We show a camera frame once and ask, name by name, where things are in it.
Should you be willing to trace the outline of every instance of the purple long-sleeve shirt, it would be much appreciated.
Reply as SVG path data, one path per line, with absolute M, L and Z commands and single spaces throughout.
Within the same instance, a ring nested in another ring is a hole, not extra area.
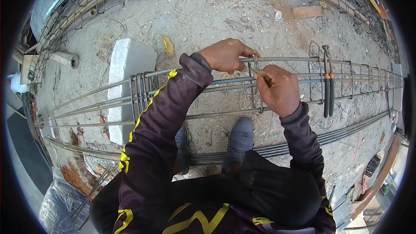
M 168 83 L 140 115 L 120 158 L 123 180 L 119 190 L 119 216 L 113 227 L 118 233 L 278 233 L 274 222 L 238 205 L 200 202 L 185 204 L 172 215 L 166 201 L 172 182 L 177 146 L 175 135 L 188 108 L 213 80 L 206 64 L 186 54 L 182 69 L 169 73 Z M 281 119 L 293 156 L 291 167 L 308 171 L 322 196 L 321 207 L 308 233 L 334 233 L 335 222 L 326 198 L 322 150 L 311 131 L 306 103 Z

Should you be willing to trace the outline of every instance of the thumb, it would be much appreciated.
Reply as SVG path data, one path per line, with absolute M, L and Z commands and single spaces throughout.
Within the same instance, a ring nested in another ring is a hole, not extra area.
M 260 91 L 260 95 L 264 98 L 270 95 L 270 88 L 266 83 L 266 79 L 258 74 L 254 74 L 257 82 L 257 88 Z

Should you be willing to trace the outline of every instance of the black mat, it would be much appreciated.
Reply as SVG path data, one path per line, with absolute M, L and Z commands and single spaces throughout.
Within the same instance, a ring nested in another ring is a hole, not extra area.
M 19 112 L 24 114 L 23 107 Z M 15 113 L 9 117 L 7 125 L 24 168 L 40 192 L 45 195 L 52 182 L 52 172 L 30 133 L 27 121 Z

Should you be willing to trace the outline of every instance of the red stick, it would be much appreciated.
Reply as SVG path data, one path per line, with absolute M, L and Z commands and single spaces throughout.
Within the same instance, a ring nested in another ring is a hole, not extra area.
M 357 157 L 358 145 L 360 144 L 360 139 L 358 138 L 357 149 L 355 150 L 354 162 L 355 158 Z

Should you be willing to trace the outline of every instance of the hand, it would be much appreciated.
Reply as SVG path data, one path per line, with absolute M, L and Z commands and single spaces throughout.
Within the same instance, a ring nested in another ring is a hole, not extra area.
M 251 57 L 253 54 L 260 54 L 243 44 L 240 40 L 228 38 L 219 41 L 205 49 L 199 51 L 199 54 L 207 60 L 213 70 L 226 71 L 233 74 L 235 70 L 246 71 L 247 67 L 238 57 Z
M 299 82 L 293 73 L 277 65 L 267 65 L 254 78 L 263 101 L 280 117 L 293 114 L 299 107 Z

